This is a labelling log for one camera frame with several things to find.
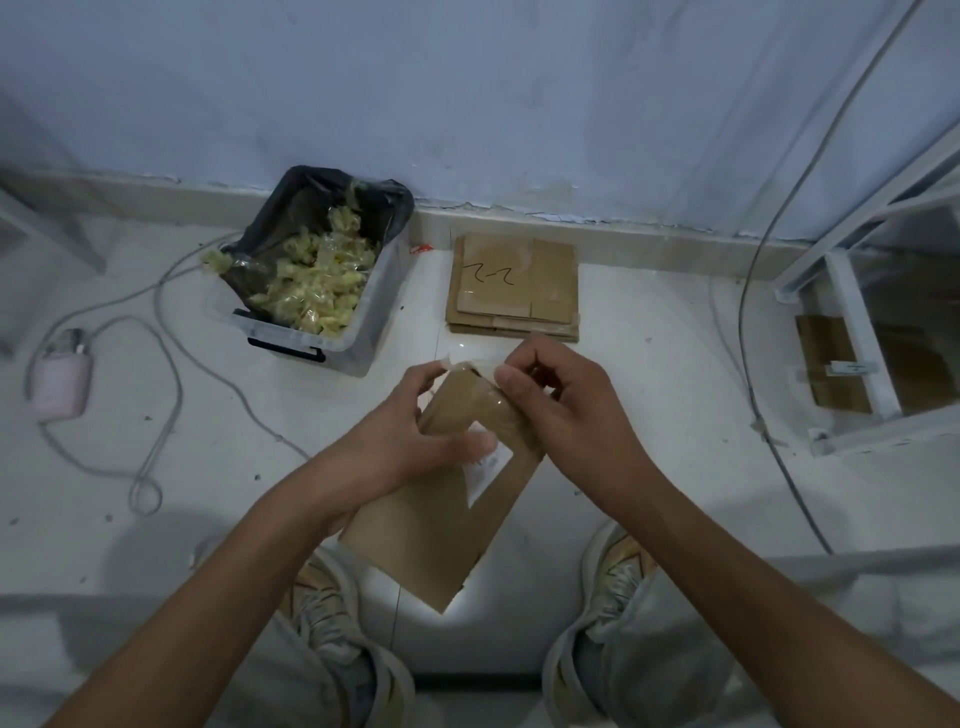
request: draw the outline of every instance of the baseboard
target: baseboard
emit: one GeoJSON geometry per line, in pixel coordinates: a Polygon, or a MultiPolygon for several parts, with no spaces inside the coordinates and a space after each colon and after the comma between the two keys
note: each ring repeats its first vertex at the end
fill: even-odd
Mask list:
{"type": "MultiPolygon", "coordinates": [[[[0,169],[0,185],[41,212],[88,213],[169,224],[243,229],[269,190],[184,184],[165,178],[0,169]]],[[[418,203],[411,239],[450,248],[465,232],[527,235],[577,247],[581,262],[739,278],[756,251],[753,238],[725,237],[668,226],[568,223],[508,209],[418,203]]],[[[772,241],[755,275],[772,279],[805,243],[772,241]]]]}

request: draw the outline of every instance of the white tiled floor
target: white tiled floor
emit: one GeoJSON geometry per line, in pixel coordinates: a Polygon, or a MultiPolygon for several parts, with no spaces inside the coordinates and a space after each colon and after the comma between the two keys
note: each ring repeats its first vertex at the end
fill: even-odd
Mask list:
{"type": "MultiPolygon", "coordinates": [[[[177,356],[186,402],[156,468],[166,500],[139,520],[126,485],[76,473],[42,443],[21,400],[26,351],[61,313],[147,284],[183,252],[221,231],[84,221],[109,247],[103,278],[61,279],[4,364],[0,384],[0,590],[5,594],[166,594],[203,538],[228,528],[298,464],[244,417],[233,395],[177,356]]],[[[250,347],[206,313],[211,281],[169,285],[168,319],[202,361],[235,380],[254,410],[308,450],[330,443],[380,401],[410,364],[453,353],[502,358],[516,342],[453,335],[443,324],[450,255],[420,255],[370,373],[355,379],[250,347]]],[[[816,542],[769,452],[750,428],[735,349],[739,283],[581,266],[583,339],[604,364],[636,431],[674,482],[765,555],[812,552],[816,542]]],[[[149,316],[149,299],[118,312],[149,316]]],[[[813,411],[797,382],[792,316],[759,284],[747,329],[761,404],[810,507],[839,550],[960,540],[960,452],[953,441],[845,459],[814,460],[805,445],[813,411]]],[[[112,312],[80,323],[92,326],[112,312]]],[[[135,468],[173,403],[155,345],[134,328],[95,348],[87,414],[58,425],[91,463],[135,468]]],[[[533,672],[579,609],[581,551],[604,517],[544,463],[465,589],[440,617],[378,571],[350,558],[363,585],[364,621],[413,671],[533,672]]]]}

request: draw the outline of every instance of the sticker on shelf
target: sticker on shelf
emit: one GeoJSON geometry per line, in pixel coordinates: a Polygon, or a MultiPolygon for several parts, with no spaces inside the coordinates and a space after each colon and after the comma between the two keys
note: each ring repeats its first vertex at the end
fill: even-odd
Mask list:
{"type": "MultiPolygon", "coordinates": [[[[487,429],[480,423],[473,423],[467,430],[469,432],[487,432],[487,429]]],[[[489,455],[481,458],[478,462],[461,466],[467,480],[467,508],[473,507],[476,500],[500,475],[500,471],[506,467],[513,456],[513,451],[497,440],[496,449],[489,455]]]]}

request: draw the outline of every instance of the shoe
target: shoe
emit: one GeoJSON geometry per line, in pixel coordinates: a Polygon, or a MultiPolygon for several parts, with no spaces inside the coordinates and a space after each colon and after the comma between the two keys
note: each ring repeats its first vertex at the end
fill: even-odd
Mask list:
{"type": "MultiPolygon", "coordinates": [[[[366,650],[371,657],[376,688],[365,728],[406,728],[414,708],[414,680],[390,650],[360,629],[360,592],[353,576],[322,546],[307,560],[293,586],[280,601],[285,616],[311,649],[339,675],[366,650]]],[[[342,704],[347,699],[342,696],[342,704]]]]}
{"type": "Polygon", "coordinates": [[[577,676],[574,640],[581,631],[595,637],[619,619],[641,579],[656,568],[650,554],[615,522],[605,525],[590,540],[580,570],[584,611],[553,643],[543,664],[543,697],[556,728],[610,724],[577,676]]]}

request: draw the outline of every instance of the hand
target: hand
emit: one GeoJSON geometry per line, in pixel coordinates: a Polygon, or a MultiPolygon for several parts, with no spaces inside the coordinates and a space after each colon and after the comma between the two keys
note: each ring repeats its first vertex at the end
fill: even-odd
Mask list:
{"type": "Polygon", "coordinates": [[[410,367],[376,409],[305,467],[322,473],[326,509],[344,515],[385,496],[405,481],[438,468],[473,463],[496,448],[492,432],[424,435],[417,397],[446,371],[443,362],[410,367]]]}
{"type": "Polygon", "coordinates": [[[635,485],[645,469],[655,467],[596,362],[533,334],[494,377],[526,414],[560,472],[608,513],[613,491],[635,485]]]}

